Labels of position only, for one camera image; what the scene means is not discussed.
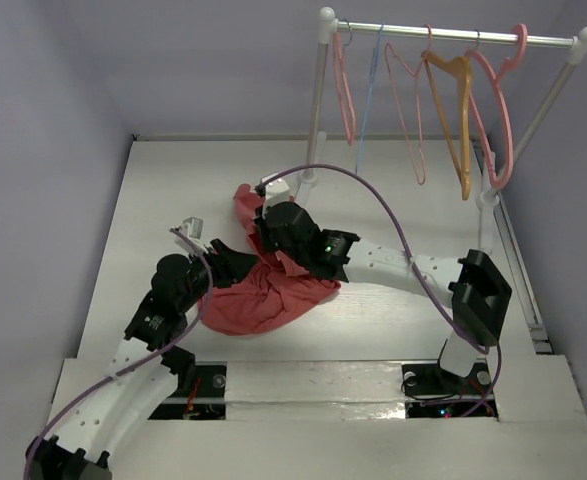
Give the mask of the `red t shirt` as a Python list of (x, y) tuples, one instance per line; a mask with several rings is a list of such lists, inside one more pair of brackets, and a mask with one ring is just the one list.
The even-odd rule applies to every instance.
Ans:
[(207, 328), (228, 336), (265, 334), (296, 320), (339, 291), (340, 282), (316, 279), (286, 255), (266, 252), (253, 223), (264, 200), (250, 185), (239, 185), (233, 201), (247, 243), (259, 260), (241, 282), (213, 291), (203, 317)]

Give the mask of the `thick pink plastic hanger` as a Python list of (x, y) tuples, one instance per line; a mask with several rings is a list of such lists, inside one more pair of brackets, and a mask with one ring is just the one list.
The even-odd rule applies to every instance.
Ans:
[(514, 167), (514, 146), (511, 121), (501, 82), (507, 73), (515, 71), (518, 68), (524, 58), (528, 41), (528, 29), (524, 23), (516, 24), (512, 29), (512, 33), (516, 35), (515, 45), (517, 49), (515, 56), (506, 57), (498, 72), (495, 72), (489, 60), (480, 51), (468, 49), (464, 52), (464, 56), (467, 59), (475, 60), (482, 68), (497, 101), (505, 145), (504, 163), (500, 171), (496, 170), (495, 160), (491, 154), (487, 132), (477, 104), (473, 95), (469, 96), (470, 110), (478, 128), (480, 144), (484, 153), (485, 167), (483, 168), (483, 172), (488, 175), (490, 186), (497, 191), (502, 190), (508, 184)]

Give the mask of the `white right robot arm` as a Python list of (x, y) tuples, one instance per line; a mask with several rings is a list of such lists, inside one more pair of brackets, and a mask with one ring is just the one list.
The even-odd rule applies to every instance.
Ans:
[(499, 343), (512, 287), (483, 251), (471, 249), (462, 258), (412, 256), (406, 248), (322, 229), (292, 201), (257, 208), (254, 223), (267, 252), (286, 255), (316, 279), (378, 285), (431, 300), (452, 328), (433, 368), (443, 391), (464, 386), (479, 356)]

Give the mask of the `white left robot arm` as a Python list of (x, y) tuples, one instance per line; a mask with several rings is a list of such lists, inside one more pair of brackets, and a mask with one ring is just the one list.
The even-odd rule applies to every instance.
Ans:
[(171, 394), (188, 392), (196, 362), (179, 342), (215, 288), (241, 282), (258, 256), (214, 239), (189, 255), (161, 258), (104, 377), (63, 407), (26, 451), (26, 479), (110, 479), (117, 449)]

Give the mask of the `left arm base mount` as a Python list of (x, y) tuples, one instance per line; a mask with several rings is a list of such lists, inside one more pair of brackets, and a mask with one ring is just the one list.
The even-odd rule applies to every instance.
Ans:
[(227, 365), (198, 364), (190, 385), (179, 388), (150, 415), (150, 420), (224, 420)]

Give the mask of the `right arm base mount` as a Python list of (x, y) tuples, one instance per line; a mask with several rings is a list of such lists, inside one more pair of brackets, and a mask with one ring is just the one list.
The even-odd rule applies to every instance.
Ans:
[(467, 377), (442, 370), (435, 363), (402, 366), (401, 392), (409, 419), (460, 417), (497, 418), (492, 378), (485, 362), (476, 362)]

